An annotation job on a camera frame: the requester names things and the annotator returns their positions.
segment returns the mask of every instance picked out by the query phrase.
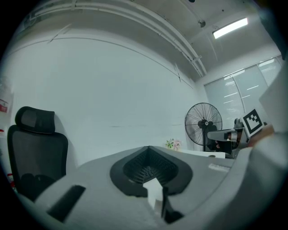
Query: standing fan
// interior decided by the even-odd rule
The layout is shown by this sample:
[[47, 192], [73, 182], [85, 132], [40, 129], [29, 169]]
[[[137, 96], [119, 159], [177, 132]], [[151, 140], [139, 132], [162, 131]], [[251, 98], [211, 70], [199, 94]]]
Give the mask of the standing fan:
[[185, 117], [185, 129], [188, 137], [196, 144], [212, 144], [207, 133], [222, 129], [222, 118], [219, 111], [208, 103], [194, 105]]

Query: chair backrest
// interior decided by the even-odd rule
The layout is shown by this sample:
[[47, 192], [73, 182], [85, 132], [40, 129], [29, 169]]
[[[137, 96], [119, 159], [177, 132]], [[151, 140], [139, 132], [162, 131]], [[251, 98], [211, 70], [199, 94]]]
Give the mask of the chair backrest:
[[22, 107], [8, 130], [8, 150], [16, 189], [34, 201], [66, 175], [67, 138], [55, 133], [54, 112]]

